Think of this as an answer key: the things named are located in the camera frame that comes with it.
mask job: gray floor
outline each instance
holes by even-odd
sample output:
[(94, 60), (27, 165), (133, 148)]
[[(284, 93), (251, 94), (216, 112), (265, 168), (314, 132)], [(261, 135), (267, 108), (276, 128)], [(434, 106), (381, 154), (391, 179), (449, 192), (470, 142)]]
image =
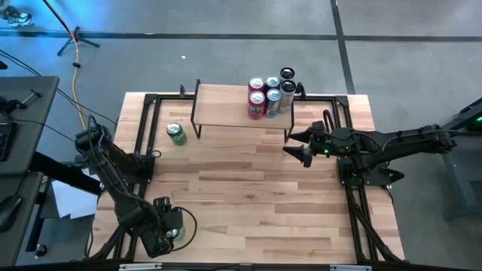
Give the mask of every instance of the gray floor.
[[(14, 0), (35, 17), (32, 31), (60, 31), (41, 2)], [(329, 0), (89, 0), (53, 4), (71, 26), (91, 32), (333, 35)], [(482, 35), (477, 0), (339, 0), (346, 35)], [(0, 25), (0, 30), (8, 30)], [(55, 55), (63, 38), (0, 38), (0, 48), (43, 75), (60, 77), (70, 93), (73, 47)], [(196, 79), (245, 84), (256, 74), (291, 66), (310, 93), (346, 93), (336, 41), (96, 39), (80, 46), (79, 99), (115, 119), (126, 91), (192, 90)], [(399, 129), (445, 123), (482, 96), (480, 43), (347, 42), (355, 91), (369, 95), (376, 128)], [(28, 75), (11, 66), (2, 75)], [(75, 109), (56, 97), (47, 124), (73, 136), (81, 130)], [(46, 129), (39, 151), (71, 160), (71, 142)], [(416, 155), (392, 163), (406, 173), (393, 187), (402, 245), (414, 263), (482, 269), (482, 221), (446, 222), (442, 211), (457, 206), (439, 156)], [(22, 254), (18, 264), (80, 259), (91, 218), (50, 221), (41, 239), (49, 253)]]

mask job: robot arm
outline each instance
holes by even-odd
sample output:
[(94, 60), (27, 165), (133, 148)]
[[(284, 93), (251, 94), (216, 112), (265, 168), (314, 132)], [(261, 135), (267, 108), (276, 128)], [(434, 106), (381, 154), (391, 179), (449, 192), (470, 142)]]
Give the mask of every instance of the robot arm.
[[(323, 121), (317, 121), (304, 132), (290, 135), (291, 139), (308, 144), (308, 148), (284, 147), (283, 150), (296, 157), (305, 167), (310, 167), (313, 156), (317, 154), (338, 159), (340, 178), (355, 175), (375, 178), (371, 184), (391, 184), (403, 178), (401, 172), (386, 168), (387, 162), (412, 154), (446, 154), (456, 146), (452, 137), (457, 131), (443, 130), (438, 125), (424, 126), (419, 129), (381, 133), (377, 131), (357, 131), (352, 128), (336, 128), (331, 134), (326, 133)], [(374, 169), (388, 175), (390, 180), (381, 180), (382, 176), (371, 174)]]
[(108, 132), (96, 124), (75, 136), (75, 148), (92, 166), (114, 200), (114, 210), (121, 227), (133, 237), (140, 236), (149, 257), (170, 253), (173, 240), (183, 227), (182, 210), (172, 208), (168, 197), (154, 200), (154, 205), (130, 192), (125, 181), (148, 182), (155, 157), (126, 154), (117, 147)]

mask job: wooden tabletop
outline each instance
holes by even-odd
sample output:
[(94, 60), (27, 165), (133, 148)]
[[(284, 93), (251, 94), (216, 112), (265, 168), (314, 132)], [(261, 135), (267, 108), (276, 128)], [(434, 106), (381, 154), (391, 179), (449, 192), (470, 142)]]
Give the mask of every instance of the wooden tabletop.
[(248, 87), (200, 84), (194, 123), (214, 126), (290, 129), (291, 111), (252, 120), (248, 116)]
[[(115, 144), (126, 152), (134, 149), (144, 95), (126, 93), (115, 135)], [(374, 129), (368, 97), (349, 96), (349, 104), (354, 127)], [(339, 185), (334, 157), (315, 157), (312, 166), (304, 168), (283, 153), (283, 131), (279, 129), (207, 126), (198, 140), (190, 123), (191, 106), (192, 101), (162, 102), (154, 149), (163, 155), (156, 160), (146, 200), (170, 196), (174, 205), (195, 214), (198, 234), (186, 249), (154, 259), (147, 256), (139, 240), (137, 261), (355, 263), (346, 195)], [(330, 108), (327, 102), (296, 102), (294, 132), (322, 119), (323, 110)], [(149, 115), (142, 150), (152, 109)], [(166, 134), (170, 121), (185, 128), (186, 145), (171, 142)], [(300, 142), (290, 139), (287, 145)], [(367, 187), (367, 197), (374, 228), (403, 258), (389, 195), (380, 187)], [(93, 224), (91, 254), (117, 226), (113, 207), (110, 196), (102, 196)], [(177, 246), (191, 237), (193, 221), (188, 215), (185, 224), (185, 236)], [(361, 236), (369, 255), (364, 231)]]

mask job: wooden shelf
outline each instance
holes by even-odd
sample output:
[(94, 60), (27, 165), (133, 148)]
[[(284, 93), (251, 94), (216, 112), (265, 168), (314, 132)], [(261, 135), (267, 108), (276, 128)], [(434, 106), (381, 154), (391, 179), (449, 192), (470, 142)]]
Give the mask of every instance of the wooden shelf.
[(265, 129), (290, 129), (291, 112), (252, 120), (248, 116), (248, 86), (200, 84), (194, 101), (194, 124)]

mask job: tripod stand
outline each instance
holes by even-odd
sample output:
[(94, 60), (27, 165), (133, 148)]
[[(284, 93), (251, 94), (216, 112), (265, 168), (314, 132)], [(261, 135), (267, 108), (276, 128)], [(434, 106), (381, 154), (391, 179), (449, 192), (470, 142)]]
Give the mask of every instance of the tripod stand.
[[(68, 32), (69, 31), (69, 27), (66, 25), (66, 23), (62, 20), (62, 18), (60, 18), (59, 14), (55, 11), (55, 9), (52, 7), (52, 5), (49, 3), (48, 0), (42, 0), (44, 1), (44, 3), (47, 5), (48, 9), (50, 9), (50, 11), (52, 11), (53, 15), (59, 20), (59, 22), (62, 24), (63, 28), (66, 29), (66, 31)], [(87, 44), (90, 44), (94, 47), (97, 47), (99, 48), (100, 45), (98, 45), (97, 43), (95, 42), (92, 42), (92, 41), (89, 41), (85, 38), (82, 38), (81, 36), (81, 28), (76, 26), (75, 29), (74, 29), (74, 32), (72, 33), (73, 35), (73, 38), (75, 38), (75, 41), (83, 41)], [(59, 52), (57, 52), (57, 56), (60, 56), (62, 55), (63, 51), (67, 48), (67, 46), (69, 44), (72, 43), (72, 36), (67, 40), (67, 42), (62, 46), (62, 48), (60, 48)]]

